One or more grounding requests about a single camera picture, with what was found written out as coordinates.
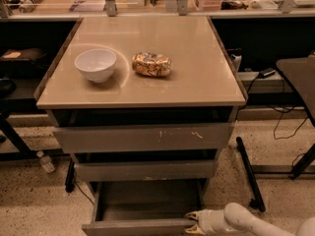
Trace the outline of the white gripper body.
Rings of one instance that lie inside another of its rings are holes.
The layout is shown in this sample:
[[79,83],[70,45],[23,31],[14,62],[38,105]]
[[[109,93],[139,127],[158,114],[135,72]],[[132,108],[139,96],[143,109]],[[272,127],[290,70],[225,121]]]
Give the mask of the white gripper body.
[[216,212],[211,209],[203,209],[198,211],[197,215],[197,231],[201,234],[215,233],[214,221]]

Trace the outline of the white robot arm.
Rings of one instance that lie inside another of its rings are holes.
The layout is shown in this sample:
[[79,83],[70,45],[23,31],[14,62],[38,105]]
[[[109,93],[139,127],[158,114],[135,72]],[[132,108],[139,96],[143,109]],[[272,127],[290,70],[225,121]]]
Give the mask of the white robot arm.
[[211,236],[220,233],[250,232],[255,236],[315,236],[315,217],[305,220],[295,234],[285,231],[252,214],[238,203],[229,203],[224,209],[202,209],[185,214],[196,223],[186,228],[188,234]]

